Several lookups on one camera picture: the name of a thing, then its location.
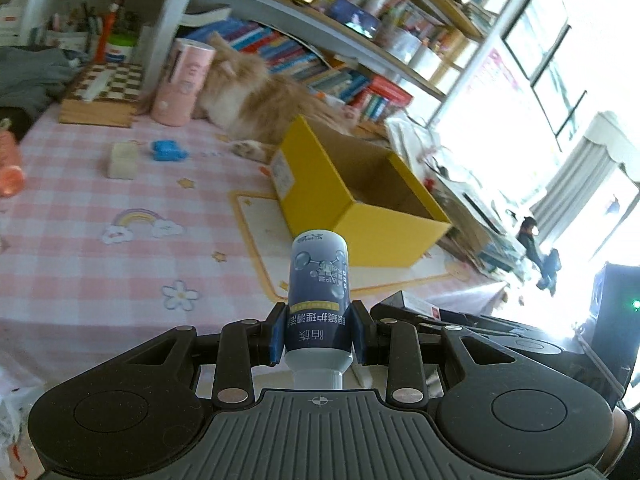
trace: blue bottle label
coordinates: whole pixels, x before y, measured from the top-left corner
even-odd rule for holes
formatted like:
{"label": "blue bottle label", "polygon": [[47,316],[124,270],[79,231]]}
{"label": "blue bottle label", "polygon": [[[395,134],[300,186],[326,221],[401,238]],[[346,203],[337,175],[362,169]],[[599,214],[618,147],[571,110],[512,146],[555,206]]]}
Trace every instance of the blue bottle label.
{"label": "blue bottle label", "polygon": [[289,274],[287,351],[351,351],[346,321],[349,275],[346,243],[332,232],[312,231],[293,243]]}

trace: rainbow pattern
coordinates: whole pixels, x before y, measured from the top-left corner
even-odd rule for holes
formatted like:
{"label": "rainbow pattern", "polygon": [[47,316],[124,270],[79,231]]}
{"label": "rainbow pattern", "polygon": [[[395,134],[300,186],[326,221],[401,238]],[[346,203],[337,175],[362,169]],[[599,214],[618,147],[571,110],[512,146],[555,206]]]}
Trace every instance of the rainbow pattern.
{"label": "rainbow pattern", "polygon": [[111,224],[128,227],[132,222],[148,222],[149,224],[153,224],[156,220],[163,220],[163,218],[158,213],[149,211],[149,209],[127,209],[119,213]]}

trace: yellow box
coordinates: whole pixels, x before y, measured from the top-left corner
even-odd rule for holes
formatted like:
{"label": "yellow box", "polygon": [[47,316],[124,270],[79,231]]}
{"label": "yellow box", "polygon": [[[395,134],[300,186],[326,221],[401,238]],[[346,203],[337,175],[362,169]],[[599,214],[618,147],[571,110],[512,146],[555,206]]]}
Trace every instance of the yellow box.
{"label": "yellow box", "polygon": [[319,121],[292,123],[271,175],[291,233],[338,233],[352,266],[410,267],[450,227],[395,153]]}

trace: blue toy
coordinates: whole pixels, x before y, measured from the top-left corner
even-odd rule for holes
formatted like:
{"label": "blue toy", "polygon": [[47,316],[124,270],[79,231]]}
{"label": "blue toy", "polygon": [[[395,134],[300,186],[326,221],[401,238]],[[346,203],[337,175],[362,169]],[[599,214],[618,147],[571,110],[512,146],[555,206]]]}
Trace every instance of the blue toy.
{"label": "blue toy", "polygon": [[151,149],[154,150],[154,160],[178,161],[189,156],[189,152],[182,150],[175,140],[155,140]]}

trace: gray cloth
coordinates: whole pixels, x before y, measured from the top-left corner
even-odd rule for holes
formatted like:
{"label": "gray cloth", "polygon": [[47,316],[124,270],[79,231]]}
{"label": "gray cloth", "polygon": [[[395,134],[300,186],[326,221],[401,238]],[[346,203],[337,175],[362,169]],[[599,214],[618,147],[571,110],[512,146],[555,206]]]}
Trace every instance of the gray cloth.
{"label": "gray cloth", "polygon": [[28,52],[0,46],[0,107],[22,108],[36,120],[78,70],[58,48]]}

